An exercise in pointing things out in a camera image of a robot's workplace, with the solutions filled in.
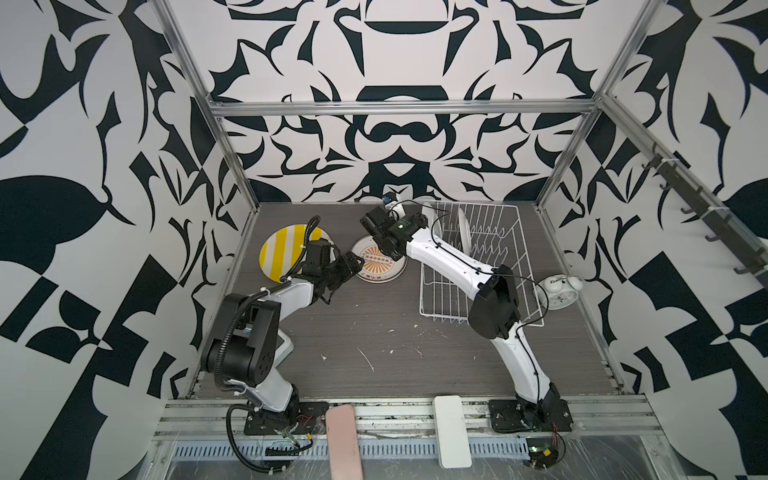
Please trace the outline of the yellow white striped plate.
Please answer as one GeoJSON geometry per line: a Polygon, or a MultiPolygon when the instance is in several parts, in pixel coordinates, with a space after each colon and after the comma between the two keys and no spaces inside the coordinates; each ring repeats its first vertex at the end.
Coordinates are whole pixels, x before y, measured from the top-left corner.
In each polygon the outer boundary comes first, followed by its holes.
{"type": "Polygon", "coordinates": [[[306,224],[283,227],[263,243],[259,266],[270,280],[278,282],[295,264],[302,251],[306,228],[306,224]]]}

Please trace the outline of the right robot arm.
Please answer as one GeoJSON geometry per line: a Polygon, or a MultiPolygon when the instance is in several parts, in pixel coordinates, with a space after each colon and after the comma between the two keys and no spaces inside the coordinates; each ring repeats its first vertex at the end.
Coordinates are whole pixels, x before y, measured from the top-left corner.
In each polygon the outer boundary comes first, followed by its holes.
{"type": "Polygon", "coordinates": [[[384,255],[404,256],[449,280],[471,301],[470,327],[491,341],[510,374],[520,408],[541,419],[550,416],[559,393],[539,365],[524,333],[518,285],[524,279],[504,266],[471,258],[440,238],[423,213],[396,216],[375,207],[360,220],[384,255]]]}

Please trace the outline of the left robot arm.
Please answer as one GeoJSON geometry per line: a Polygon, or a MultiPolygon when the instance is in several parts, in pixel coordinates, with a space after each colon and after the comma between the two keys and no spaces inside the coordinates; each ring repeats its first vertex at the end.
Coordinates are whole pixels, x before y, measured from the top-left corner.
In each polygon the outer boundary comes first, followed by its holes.
{"type": "Polygon", "coordinates": [[[326,239],[302,249],[296,269],[283,282],[259,292],[227,295],[212,324],[200,369],[213,375],[223,392],[243,396],[263,410],[283,413],[297,397],[296,388],[276,369],[282,320],[333,293],[363,269],[365,260],[342,254],[326,239]]]}

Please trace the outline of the grey digital clock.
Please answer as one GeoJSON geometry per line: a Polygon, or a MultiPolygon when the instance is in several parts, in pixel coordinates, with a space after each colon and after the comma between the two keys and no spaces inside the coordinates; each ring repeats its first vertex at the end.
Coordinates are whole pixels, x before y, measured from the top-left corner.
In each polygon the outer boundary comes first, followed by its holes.
{"type": "Polygon", "coordinates": [[[294,351],[295,345],[292,339],[281,329],[277,331],[278,345],[275,350],[274,366],[277,367],[294,351]]]}

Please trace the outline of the pink flat bar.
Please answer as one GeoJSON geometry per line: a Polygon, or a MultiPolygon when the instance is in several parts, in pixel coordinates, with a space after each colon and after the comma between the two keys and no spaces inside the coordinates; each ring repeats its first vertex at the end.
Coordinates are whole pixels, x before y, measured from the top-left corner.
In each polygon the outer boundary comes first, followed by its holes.
{"type": "Polygon", "coordinates": [[[326,412],[326,435],[332,480],[363,480],[354,407],[344,404],[326,412]]]}

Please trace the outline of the white flat block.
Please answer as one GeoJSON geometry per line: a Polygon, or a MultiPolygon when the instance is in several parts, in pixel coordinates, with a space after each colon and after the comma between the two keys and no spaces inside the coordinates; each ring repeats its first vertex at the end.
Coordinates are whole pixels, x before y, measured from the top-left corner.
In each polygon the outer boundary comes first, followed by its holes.
{"type": "Polygon", "coordinates": [[[435,397],[433,418],[439,465],[444,469],[471,467],[472,457],[461,397],[435,397]]]}

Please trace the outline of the small circuit board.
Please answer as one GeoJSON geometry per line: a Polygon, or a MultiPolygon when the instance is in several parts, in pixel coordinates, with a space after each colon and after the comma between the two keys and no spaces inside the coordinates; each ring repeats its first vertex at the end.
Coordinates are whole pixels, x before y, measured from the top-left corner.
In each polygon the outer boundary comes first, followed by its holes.
{"type": "Polygon", "coordinates": [[[526,439],[528,459],[524,464],[535,470],[548,470],[565,458],[567,443],[563,437],[553,432],[548,437],[526,439]]]}

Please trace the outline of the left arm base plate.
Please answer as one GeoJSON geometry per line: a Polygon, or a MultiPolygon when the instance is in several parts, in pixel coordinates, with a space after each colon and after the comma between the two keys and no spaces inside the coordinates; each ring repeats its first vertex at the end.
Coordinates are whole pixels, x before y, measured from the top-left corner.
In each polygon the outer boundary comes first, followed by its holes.
{"type": "Polygon", "coordinates": [[[323,434],[326,431],[325,417],[330,404],[325,401],[293,402],[284,412],[266,409],[247,415],[244,434],[266,436],[288,429],[292,434],[323,434]]]}

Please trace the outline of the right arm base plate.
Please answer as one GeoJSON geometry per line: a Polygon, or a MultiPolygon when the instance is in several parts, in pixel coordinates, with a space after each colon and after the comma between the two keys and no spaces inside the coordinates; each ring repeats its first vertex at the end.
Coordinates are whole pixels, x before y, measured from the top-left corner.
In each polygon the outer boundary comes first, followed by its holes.
{"type": "Polygon", "coordinates": [[[547,396],[537,404],[493,399],[488,410],[491,428],[497,433],[570,432],[573,426],[568,403],[558,396],[547,396]]]}

